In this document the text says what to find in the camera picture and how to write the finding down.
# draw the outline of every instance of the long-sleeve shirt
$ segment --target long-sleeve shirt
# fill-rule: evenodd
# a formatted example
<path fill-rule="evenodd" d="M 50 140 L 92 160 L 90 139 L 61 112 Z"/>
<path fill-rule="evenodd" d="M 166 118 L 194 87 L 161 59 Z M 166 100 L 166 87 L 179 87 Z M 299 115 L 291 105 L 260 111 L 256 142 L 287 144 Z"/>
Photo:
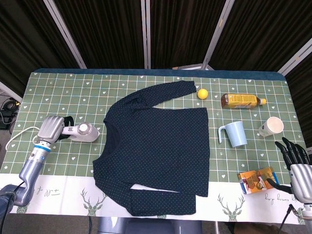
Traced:
<path fill-rule="evenodd" d="M 193 81 L 154 85 L 106 114 L 106 144 L 93 161 L 94 179 L 133 216 L 194 214 L 195 195 L 208 196 L 207 109 L 154 107 L 194 92 Z M 131 189 L 134 184 L 167 191 Z"/>

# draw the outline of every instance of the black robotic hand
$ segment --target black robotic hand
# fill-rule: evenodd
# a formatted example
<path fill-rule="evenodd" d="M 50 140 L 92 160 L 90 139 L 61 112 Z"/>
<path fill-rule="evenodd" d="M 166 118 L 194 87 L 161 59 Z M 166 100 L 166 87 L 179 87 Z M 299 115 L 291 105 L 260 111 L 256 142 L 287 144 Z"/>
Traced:
<path fill-rule="evenodd" d="M 307 152 L 298 144 L 282 138 L 286 147 L 279 142 L 276 146 L 283 154 L 284 161 L 291 177 L 291 187 L 278 185 L 272 179 L 267 181 L 276 189 L 294 194 L 302 203 L 312 203 L 312 162 Z"/>

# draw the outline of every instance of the cup handle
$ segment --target cup handle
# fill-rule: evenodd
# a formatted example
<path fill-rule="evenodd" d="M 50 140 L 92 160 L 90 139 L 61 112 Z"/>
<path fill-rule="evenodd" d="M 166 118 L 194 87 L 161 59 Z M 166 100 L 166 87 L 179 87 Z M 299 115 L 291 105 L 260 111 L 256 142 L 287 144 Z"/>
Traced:
<path fill-rule="evenodd" d="M 225 126 L 221 126 L 221 127 L 219 127 L 219 129 L 218 129 L 219 144 L 221 144 L 221 142 L 222 142 L 222 137 L 221 137 L 221 130 L 222 130 L 222 129 L 225 129 Z"/>

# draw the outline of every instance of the plastic bottle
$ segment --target plastic bottle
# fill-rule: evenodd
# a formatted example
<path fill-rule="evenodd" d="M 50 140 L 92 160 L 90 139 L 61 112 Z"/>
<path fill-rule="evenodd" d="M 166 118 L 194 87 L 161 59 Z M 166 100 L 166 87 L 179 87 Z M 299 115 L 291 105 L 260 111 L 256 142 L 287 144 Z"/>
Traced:
<path fill-rule="evenodd" d="M 221 98 L 222 108 L 254 108 L 264 105 L 267 101 L 254 94 L 224 94 Z"/>

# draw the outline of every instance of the black curtain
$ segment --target black curtain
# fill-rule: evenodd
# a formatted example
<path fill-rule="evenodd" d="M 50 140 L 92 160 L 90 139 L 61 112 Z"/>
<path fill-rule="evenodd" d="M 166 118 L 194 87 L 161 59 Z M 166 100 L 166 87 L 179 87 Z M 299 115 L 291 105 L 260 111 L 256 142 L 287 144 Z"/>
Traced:
<path fill-rule="evenodd" d="M 88 68 L 144 68 L 140 0 L 55 3 Z"/>
<path fill-rule="evenodd" d="M 287 75 L 292 101 L 307 147 L 312 147 L 312 54 Z"/>
<path fill-rule="evenodd" d="M 312 1 L 236 0 L 209 65 L 278 71 L 312 37 Z"/>
<path fill-rule="evenodd" d="M 23 96 L 38 68 L 78 68 L 43 1 L 0 1 L 0 81 Z"/>
<path fill-rule="evenodd" d="M 151 0 L 152 68 L 202 63 L 225 0 Z"/>

